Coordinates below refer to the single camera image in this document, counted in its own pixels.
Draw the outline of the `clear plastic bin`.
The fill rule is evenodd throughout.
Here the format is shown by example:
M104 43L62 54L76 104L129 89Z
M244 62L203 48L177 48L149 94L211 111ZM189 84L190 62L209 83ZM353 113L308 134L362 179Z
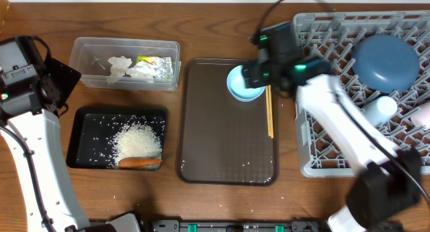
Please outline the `clear plastic bin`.
M175 91L181 68L179 54L180 46L174 41L80 37L75 40L69 65L82 74L81 81L87 87ZM108 59L113 56L132 59L129 68L136 64L138 56L171 57L174 74L170 79L135 79L125 75L115 83L108 83L111 67Z

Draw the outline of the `light blue bowl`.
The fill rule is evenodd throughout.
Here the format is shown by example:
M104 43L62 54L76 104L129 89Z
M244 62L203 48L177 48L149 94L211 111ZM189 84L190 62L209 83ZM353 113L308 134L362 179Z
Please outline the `light blue bowl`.
M227 76L226 85L234 98L241 102L252 102L263 94L265 87L246 88L242 76L242 65L233 68Z

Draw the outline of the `white tissue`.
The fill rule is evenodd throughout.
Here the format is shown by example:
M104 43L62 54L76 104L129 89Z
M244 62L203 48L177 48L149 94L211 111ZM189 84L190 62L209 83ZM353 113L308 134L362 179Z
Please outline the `white tissue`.
M125 74L135 79L153 79L157 72L150 63L140 61L133 67L127 69Z
M108 63L110 67L110 77L108 78L108 83L115 83L119 81L123 76L127 75L129 67L132 64L132 59L128 59L124 56L121 57L110 57Z

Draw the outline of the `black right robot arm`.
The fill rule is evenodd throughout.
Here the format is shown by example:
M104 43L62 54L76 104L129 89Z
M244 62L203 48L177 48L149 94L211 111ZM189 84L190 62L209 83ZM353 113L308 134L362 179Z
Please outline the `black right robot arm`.
M252 43L258 59L243 66L246 87L288 92L323 127L355 174L345 206L327 219L331 231L366 231L429 199L419 152L403 151L371 125L330 64L303 56L289 23L258 27Z

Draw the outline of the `pile of white rice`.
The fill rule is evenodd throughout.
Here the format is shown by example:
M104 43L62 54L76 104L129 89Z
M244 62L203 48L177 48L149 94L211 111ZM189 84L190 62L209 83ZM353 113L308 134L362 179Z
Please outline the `pile of white rice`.
M117 133L108 139L112 146L111 166L119 168L125 158L160 159L162 156L161 138L147 124L133 122L124 124Z

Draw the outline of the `grey dishwasher rack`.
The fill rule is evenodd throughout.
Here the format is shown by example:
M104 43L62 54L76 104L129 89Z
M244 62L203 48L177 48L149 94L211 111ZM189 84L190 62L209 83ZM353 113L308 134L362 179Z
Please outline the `grey dishwasher rack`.
M293 19L296 39L304 54L316 55L331 64L351 99L360 108L381 97L353 72L353 49L374 34L397 37L408 43L419 58L419 75L404 92L389 93L398 104L395 115L379 131L401 149L421 154L421 172L429 174L429 130L415 126L413 114L429 101L429 11L367 11L298 13ZM296 137L300 170L308 178L351 177L346 158L308 112L296 108Z

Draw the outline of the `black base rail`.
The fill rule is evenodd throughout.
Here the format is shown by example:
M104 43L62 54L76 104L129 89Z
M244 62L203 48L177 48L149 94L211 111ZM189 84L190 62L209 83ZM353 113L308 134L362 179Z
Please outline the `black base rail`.
M94 221L96 231L148 232L329 232L323 221L240 222L240 221L178 221L165 219L146 221L135 212L117 215L108 221Z

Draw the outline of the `silver foil snack wrapper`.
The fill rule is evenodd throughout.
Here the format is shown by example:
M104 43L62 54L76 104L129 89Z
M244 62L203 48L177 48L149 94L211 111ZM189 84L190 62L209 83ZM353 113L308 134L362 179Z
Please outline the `silver foil snack wrapper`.
M136 65L148 67L151 72L147 73L155 79L170 79L174 74L171 57L138 56Z

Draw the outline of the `orange carrot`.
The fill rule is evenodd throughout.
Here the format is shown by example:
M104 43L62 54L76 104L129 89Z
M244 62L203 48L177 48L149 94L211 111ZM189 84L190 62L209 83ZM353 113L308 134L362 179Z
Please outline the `orange carrot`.
M129 157L122 159L118 162L118 167L120 169L140 169L146 168L154 165L160 165L162 159L147 159L141 157Z

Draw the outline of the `pale pink cup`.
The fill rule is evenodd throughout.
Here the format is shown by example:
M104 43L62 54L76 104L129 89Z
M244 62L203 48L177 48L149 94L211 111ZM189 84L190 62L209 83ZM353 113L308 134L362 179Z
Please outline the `pale pink cup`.
M411 122L416 127L423 127L423 130L429 130L429 127L430 127L430 103L429 102L419 106L419 109L411 116Z

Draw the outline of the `black waste tray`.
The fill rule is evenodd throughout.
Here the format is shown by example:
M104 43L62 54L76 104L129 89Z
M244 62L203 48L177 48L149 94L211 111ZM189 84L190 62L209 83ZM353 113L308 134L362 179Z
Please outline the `black waste tray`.
M75 113L66 164L75 169L118 169L118 136L131 126L148 126L163 148L167 113L162 108L85 106Z

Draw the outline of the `wooden chopstick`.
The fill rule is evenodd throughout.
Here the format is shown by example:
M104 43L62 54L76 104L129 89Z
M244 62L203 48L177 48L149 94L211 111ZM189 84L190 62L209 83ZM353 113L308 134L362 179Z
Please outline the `wooden chopstick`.
M267 126L268 135L270 138L274 137L273 131L273 108L272 108L272 98L271 98L271 86L266 87L266 103L267 103Z
M273 128L271 121L271 98L270 98L270 86L265 87L265 103L266 103L266 117L267 117L267 131L268 136L273 138Z

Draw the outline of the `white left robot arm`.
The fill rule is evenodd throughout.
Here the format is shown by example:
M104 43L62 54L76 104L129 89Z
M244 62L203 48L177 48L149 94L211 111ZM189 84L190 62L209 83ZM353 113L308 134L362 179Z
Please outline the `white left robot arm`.
M28 231L142 231L132 212L92 223L81 208L60 141L59 118L81 74L41 56L37 36L1 41L1 136L24 197Z

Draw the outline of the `dark blue plate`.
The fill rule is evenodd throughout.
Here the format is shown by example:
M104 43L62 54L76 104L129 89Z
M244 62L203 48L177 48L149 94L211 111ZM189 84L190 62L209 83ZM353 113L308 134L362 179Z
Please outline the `dark blue plate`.
M352 57L353 72L359 80L382 93L405 92L419 76L417 53L395 36L370 36L355 47Z

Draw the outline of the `light blue cup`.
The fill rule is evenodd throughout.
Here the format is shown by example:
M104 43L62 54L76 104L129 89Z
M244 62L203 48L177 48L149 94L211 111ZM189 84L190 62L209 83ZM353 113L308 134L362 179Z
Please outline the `light blue cup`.
M397 112L396 101L389 96L382 96L364 107L365 119L375 127L379 127L389 121Z

